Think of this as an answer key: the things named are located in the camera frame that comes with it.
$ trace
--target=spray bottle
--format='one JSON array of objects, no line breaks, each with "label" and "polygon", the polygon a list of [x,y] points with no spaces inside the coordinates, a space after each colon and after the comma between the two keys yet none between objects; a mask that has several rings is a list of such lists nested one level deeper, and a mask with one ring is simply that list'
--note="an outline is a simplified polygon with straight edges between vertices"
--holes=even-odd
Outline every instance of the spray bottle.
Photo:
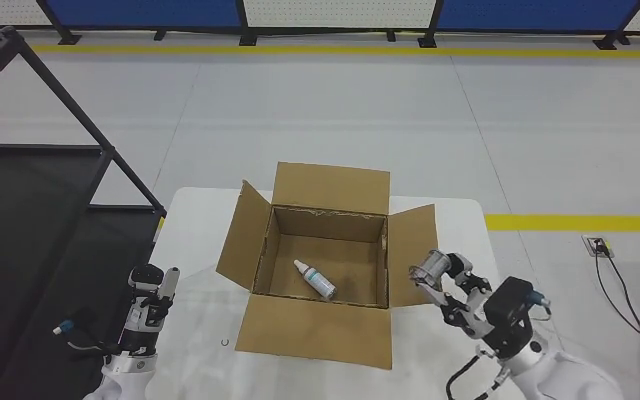
[{"label": "spray bottle", "polygon": [[336,293],[336,287],[333,286],[331,282],[329,282],[327,278],[322,276],[322,274],[315,268],[310,267],[298,260],[294,260],[293,263],[298,268],[298,271],[300,271],[300,273],[302,274],[304,280],[307,281],[307,283],[311,285],[318,293],[320,293],[320,296],[329,300]]}]

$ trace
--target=open cardboard box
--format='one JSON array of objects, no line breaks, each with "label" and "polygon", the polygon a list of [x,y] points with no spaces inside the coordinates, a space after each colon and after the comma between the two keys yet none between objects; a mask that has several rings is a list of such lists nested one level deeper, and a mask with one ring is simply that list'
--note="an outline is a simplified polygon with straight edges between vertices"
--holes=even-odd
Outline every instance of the open cardboard box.
[{"label": "open cardboard box", "polygon": [[[389,214],[390,174],[279,163],[270,204],[243,182],[217,271],[251,291],[236,350],[391,369],[391,307],[426,302],[409,266],[437,248],[433,205]],[[325,301],[293,264],[337,292]]]}]

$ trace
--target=table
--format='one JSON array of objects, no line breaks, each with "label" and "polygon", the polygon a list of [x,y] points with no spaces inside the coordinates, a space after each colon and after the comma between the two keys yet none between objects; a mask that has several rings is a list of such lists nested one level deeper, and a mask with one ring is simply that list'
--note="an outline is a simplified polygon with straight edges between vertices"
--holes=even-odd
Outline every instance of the table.
[{"label": "table", "polygon": [[[164,270],[177,266],[181,279],[158,340],[149,399],[446,399],[447,380],[469,361],[480,342],[444,324],[434,306],[392,310],[391,371],[236,352],[249,294],[218,275],[215,267],[239,192],[182,188],[173,198],[151,262]],[[260,193],[271,199],[271,192]],[[392,196],[390,210],[393,214],[426,204],[436,204],[440,249],[463,254],[474,264],[474,273],[489,279],[495,289],[500,277],[480,205],[466,199]],[[449,280],[443,285],[464,298]],[[475,398],[498,370],[494,361],[482,358],[453,385],[454,397]],[[523,398],[510,381],[492,397]]]}]

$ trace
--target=floor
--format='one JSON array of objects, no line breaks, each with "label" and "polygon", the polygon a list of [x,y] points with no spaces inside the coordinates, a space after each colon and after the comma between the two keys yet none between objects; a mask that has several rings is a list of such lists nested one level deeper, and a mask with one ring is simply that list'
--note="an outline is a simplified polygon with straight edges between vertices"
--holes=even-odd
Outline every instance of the floor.
[{"label": "floor", "polygon": [[[443,39],[452,47],[479,42]],[[640,214],[640,59],[43,59],[166,205],[183,186],[239,188],[247,179],[270,189],[283,160],[388,170],[394,195],[472,198],[488,214]],[[22,60],[0,74],[0,91],[0,142],[92,143]],[[143,199],[112,168],[94,201]],[[500,272],[534,282],[552,300],[552,322],[538,329],[638,399],[639,337],[602,295],[582,233],[597,232],[490,234]],[[638,299],[640,233],[606,235]],[[622,307],[621,287],[603,265]]]}]

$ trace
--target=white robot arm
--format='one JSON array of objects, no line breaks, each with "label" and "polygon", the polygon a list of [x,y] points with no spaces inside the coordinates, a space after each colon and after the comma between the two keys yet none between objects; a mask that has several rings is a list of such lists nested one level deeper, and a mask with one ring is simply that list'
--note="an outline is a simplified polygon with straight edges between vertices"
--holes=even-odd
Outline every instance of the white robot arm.
[{"label": "white robot arm", "polygon": [[[431,303],[440,307],[444,322],[462,328],[472,339],[483,340],[493,353],[479,352],[447,383],[466,372],[482,355],[495,357],[502,369],[491,388],[476,400],[486,399],[507,378],[527,400],[622,400],[617,382],[600,368],[569,354],[549,348],[531,326],[529,310],[539,305],[551,315],[550,302],[530,282],[507,278],[493,292],[486,279],[471,273],[473,266],[459,254],[429,252],[410,268],[410,279],[422,288]],[[466,294],[462,303],[440,290],[440,279],[449,275]],[[476,315],[482,306],[486,320]]]},{"label": "white robot arm", "polygon": [[[117,345],[96,343],[98,356],[104,356],[104,378],[100,386],[84,400],[145,400],[145,389],[155,374],[158,358],[156,342],[164,319],[173,304],[180,271],[169,269],[166,274],[151,264],[131,271],[129,286],[133,296],[127,320]],[[65,334],[77,322],[63,321],[53,333]],[[68,342],[70,346],[86,351]]]}]

